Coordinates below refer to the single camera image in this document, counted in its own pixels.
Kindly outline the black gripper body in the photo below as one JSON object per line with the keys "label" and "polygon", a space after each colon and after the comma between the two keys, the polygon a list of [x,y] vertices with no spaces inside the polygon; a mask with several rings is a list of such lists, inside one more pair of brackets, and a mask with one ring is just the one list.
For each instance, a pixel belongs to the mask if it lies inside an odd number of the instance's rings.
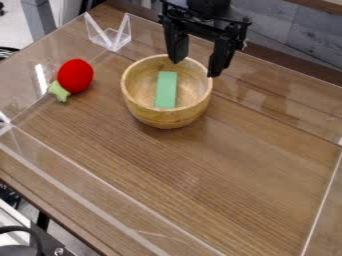
{"label": "black gripper body", "polygon": [[159,21],[171,21],[183,31],[196,37],[213,41],[227,35],[236,42],[235,48],[246,47],[246,37],[251,19],[239,14],[230,1],[161,1]]}

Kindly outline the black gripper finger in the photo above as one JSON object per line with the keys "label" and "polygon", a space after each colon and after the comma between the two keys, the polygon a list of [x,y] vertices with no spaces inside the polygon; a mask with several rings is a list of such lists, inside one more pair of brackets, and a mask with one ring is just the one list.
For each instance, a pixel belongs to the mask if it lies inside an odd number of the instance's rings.
{"label": "black gripper finger", "polygon": [[188,55],[188,35],[177,24],[165,21],[164,38],[168,58],[177,64]]}
{"label": "black gripper finger", "polygon": [[228,67],[235,52],[235,40],[228,36],[220,36],[213,42],[213,52],[208,61],[208,77],[217,77]]}

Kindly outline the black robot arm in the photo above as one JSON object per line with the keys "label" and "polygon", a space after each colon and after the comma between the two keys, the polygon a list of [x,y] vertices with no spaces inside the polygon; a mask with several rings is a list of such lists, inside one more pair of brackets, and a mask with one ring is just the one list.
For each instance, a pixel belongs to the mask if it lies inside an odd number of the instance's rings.
{"label": "black robot arm", "polygon": [[160,0],[159,23],[164,29],[167,55],[173,64],[188,56],[189,36],[213,43],[207,76],[217,77],[230,66],[235,51],[246,47],[248,17],[230,13],[231,0]]}

